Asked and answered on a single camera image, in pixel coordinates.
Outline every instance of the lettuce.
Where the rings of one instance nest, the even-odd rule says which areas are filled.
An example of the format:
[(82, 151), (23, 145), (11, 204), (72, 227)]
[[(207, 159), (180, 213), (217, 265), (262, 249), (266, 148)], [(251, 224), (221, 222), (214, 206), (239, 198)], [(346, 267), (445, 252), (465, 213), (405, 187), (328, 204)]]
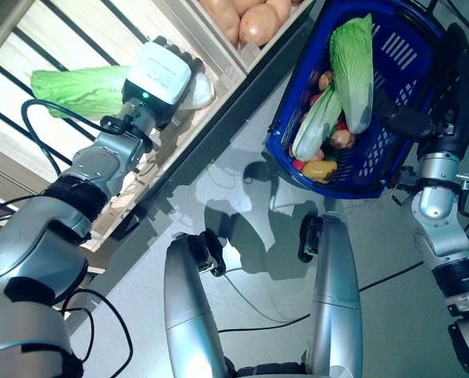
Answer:
[[(128, 67), (109, 66), (70, 72), (34, 71), (31, 90), (36, 98), (54, 102), (85, 117), (119, 113)], [(67, 117), (50, 109), (53, 117)]]
[(330, 85), (315, 101), (297, 131), (292, 145), (297, 160), (310, 161), (315, 156), (322, 142), (331, 135), (341, 112), (338, 96)]
[(348, 129), (359, 134), (371, 122), (373, 46), (371, 14), (336, 28), (329, 45), (334, 88), (345, 111)]

